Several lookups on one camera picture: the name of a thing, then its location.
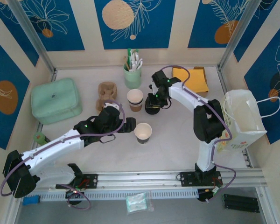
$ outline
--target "white paper bag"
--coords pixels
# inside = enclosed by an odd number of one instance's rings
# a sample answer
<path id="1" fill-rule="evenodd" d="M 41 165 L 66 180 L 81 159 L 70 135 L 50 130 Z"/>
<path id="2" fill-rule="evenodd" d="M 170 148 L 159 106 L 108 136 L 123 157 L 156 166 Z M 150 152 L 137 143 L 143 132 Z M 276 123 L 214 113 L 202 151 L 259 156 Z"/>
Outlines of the white paper bag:
<path id="1" fill-rule="evenodd" d="M 223 149 L 243 150 L 266 133 L 257 103 L 248 90 L 231 90 L 225 94 L 221 107 L 225 123 L 232 133 L 232 139 L 219 142 L 217 146 L 219 152 Z M 229 138 L 229 134 L 224 130 L 221 139 L 226 138 Z"/>

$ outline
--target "metal pole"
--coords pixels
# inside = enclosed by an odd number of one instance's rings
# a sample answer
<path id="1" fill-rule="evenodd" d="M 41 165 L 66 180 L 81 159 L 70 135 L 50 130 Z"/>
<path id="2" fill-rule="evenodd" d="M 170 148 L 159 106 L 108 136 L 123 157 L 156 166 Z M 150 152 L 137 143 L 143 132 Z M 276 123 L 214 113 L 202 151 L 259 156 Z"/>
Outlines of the metal pole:
<path id="1" fill-rule="evenodd" d="M 55 68 L 53 66 L 53 63 L 51 62 L 41 39 L 39 38 L 37 32 L 31 24 L 20 2 L 18 0 L 6 0 L 6 2 L 38 55 L 42 58 L 52 74 L 54 74 Z"/>
<path id="2" fill-rule="evenodd" d="M 222 70 L 223 67 L 226 65 L 227 60 L 232 55 L 234 49 L 238 45 L 238 42 L 242 38 L 244 32 L 246 31 L 247 26 L 249 25 L 251 19 L 254 16 L 255 11 L 259 7 L 259 4 L 262 0 L 248 0 L 249 4 L 247 5 L 247 8 L 243 12 L 243 15 L 241 19 L 239 20 L 239 23 L 233 32 L 233 35 L 231 36 L 229 43 L 226 46 L 226 50 L 218 64 L 218 69 Z"/>

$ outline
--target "white handle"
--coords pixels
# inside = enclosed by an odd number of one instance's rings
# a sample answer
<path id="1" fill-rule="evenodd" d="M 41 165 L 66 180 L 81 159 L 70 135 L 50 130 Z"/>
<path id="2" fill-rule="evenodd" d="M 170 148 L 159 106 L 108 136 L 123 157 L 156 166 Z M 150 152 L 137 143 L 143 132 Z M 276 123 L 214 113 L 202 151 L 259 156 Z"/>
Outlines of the white handle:
<path id="1" fill-rule="evenodd" d="M 265 116 L 261 116 L 261 118 L 266 118 L 266 117 L 273 116 L 274 114 L 276 114 L 276 113 L 280 110 L 280 97 L 270 97 L 270 98 L 267 98 L 267 99 L 263 99 L 263 100 L 257 101 L 257 103 L 260 103 L 260 102 L 267 101 L 267 100 L 269 100 L 269 99 L 276 99 L 276 98 L 279 100 L 279 108 L 278 108 L 278 110 L 275 111 L 275 112 L 272 113 L 272 114 L 265 115 Z"/>

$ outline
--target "clear plastic bag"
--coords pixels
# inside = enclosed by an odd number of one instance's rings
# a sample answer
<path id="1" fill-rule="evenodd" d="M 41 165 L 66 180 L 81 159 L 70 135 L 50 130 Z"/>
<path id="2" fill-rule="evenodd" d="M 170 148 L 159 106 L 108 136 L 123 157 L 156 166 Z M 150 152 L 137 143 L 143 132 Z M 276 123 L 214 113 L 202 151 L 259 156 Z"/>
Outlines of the clear plastic bag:
<path id="1" fill-rule="evenodd" d="M 140 211 L 154 211 L 151 203 L 150 192 L 144 192 L 126 197 L 127 214 L 133 214 Z"/>

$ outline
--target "yellow sticky note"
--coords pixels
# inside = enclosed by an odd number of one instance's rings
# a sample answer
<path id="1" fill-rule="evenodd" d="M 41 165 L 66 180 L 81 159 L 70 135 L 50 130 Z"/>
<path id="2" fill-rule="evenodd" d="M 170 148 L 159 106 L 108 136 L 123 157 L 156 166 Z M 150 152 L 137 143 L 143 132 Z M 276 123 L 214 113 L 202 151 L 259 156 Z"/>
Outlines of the yellow sticky note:
<path id="1" fill-rule="evenodd" d="M 206 84 L 204 73 L 202 69 L 188 69 L 191 76 L 185 83 L 193 92 L 208 92 L 209 87 Z M 188 73 L 184 69 L 173 68 L 173 77 L 179 78 L 182 82 L 188 78 Z"/>

